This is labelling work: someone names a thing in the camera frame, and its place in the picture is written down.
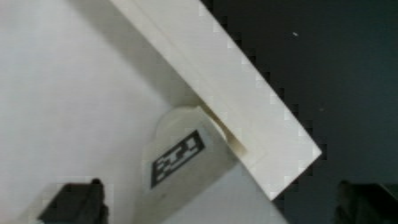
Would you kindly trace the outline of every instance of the label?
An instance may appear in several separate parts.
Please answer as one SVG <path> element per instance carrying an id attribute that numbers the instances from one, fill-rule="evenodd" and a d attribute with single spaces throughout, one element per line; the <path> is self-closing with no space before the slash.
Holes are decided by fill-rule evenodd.
<path id="1" fill-rule="evenodd" d="M 162 183 L 203 150 L 205 143 L 196 130 L 151 164 L 151 188 Z"/>

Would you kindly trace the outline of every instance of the white surface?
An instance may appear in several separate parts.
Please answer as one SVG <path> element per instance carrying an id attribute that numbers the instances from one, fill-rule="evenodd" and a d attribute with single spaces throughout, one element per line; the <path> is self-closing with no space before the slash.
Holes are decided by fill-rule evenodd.
<path id="1" fill-rule="evenodd" d="M 110 1 L 245 146 L 240 160 L 274 199 L 320 149 L 201 1 Z"/>
<path id="2" fill-rule="evenodd" d="M 141 150 L 197 98 L 109 1 L 0 5 L 0 223 L 30 223 L 57 184 L 100 177 L 126 224 Z"/>

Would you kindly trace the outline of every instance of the black object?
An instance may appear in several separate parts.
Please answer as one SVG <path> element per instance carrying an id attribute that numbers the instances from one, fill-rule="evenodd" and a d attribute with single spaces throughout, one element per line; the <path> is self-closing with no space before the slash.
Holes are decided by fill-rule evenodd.
<path id="1" fill-rule="evenodd" d="M 45 224 L 107 224 L 103 183 L 66 184 L 39 216 Z"/>
<path id="2" fill-rule="evenodd" d="M 379 184 L 340 183 L 336 224 L 398 224 L 398 201 Z"/>

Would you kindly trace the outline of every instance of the white panel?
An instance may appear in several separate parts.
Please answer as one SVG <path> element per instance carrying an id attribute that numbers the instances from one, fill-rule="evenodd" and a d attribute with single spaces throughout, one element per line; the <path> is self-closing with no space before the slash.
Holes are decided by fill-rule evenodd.
<path id="1" fill-rule="evenodd" d="M 320 149 L 201 1 L 110 1 L 245 146 L 240 160 L 274 199 Z"/>

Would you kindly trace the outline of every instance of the dark surface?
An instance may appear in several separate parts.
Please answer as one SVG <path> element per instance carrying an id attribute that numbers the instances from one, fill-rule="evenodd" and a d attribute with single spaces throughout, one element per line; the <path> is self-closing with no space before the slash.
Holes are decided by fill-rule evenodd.
<path id="1" fill-rule="evenodd" d="M 324 149 L 276 203 L 331 223 L 340 181 L 398 182 L 398 1 L 203 1 Z"/>

